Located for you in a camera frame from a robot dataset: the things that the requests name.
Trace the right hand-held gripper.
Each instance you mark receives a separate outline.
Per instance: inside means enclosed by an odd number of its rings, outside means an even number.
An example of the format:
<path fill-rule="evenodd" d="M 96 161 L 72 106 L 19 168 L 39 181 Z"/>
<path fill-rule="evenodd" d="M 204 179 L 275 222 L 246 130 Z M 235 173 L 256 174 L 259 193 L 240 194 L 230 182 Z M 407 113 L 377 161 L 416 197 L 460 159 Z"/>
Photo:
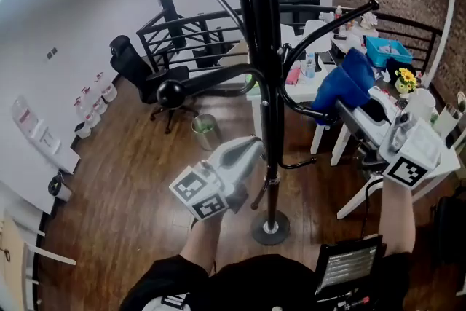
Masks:
<path fill-rule="evenodd" d="M 351 134 L 375 149 L 366 149 L 360 166 L 414 189 L 440 164 L 441 139 L 429 123 L 416 119 L 411 112 L 397 114 L 390 96 L 378 87 L 372 87 L 369 95 L 369 115 L 359 106 L 352 108 L 341 100 L 335 103 Z M 376 130 L 385 124 L 390 127 L 381 140 Z"/>

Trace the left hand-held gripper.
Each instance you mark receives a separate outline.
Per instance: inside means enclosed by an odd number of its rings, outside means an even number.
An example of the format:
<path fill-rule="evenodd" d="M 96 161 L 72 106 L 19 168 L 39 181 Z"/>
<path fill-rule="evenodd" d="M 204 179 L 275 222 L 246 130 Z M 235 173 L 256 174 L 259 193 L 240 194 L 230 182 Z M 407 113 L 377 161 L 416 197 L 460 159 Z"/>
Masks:
<path fill-rule="evenodd" d="M 249 197 L 242 182 L 263 154 L 263 142 L 254 135 L 221 144 L 194 167 L 186 167 L 169 185 L 170 191 L 198 221 L 226 210 L 236 213 Z M 220 166 L 220 172 L 213 166 Z"/>

